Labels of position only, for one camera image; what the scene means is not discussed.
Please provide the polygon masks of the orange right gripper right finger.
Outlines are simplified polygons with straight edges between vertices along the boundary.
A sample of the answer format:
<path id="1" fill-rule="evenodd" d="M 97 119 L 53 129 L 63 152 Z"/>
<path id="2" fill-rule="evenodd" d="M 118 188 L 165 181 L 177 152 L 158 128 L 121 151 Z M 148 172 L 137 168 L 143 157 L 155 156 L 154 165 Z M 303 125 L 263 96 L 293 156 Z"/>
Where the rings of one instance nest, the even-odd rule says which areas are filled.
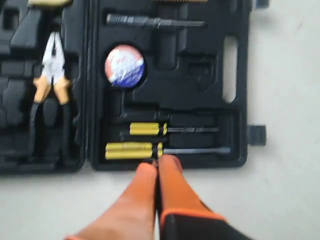
<path id="1" fill-rule="evenodd" d="M 250 240 L 208 208 L 183 176 L 180 160 L 163 155 L 158 160 L 161 240 Z"/>

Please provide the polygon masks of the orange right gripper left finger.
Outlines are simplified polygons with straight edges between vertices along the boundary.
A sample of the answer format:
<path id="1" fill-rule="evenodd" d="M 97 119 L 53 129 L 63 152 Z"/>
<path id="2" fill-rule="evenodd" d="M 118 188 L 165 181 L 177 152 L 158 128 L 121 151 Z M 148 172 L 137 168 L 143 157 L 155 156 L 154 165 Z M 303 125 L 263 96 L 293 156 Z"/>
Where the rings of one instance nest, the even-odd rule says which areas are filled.
<path id="1" fill-rule="evenodd" d="M 141 163 L 131 183 L 103 215 L 67 240 L 153 240 L 157 169 Z"/>

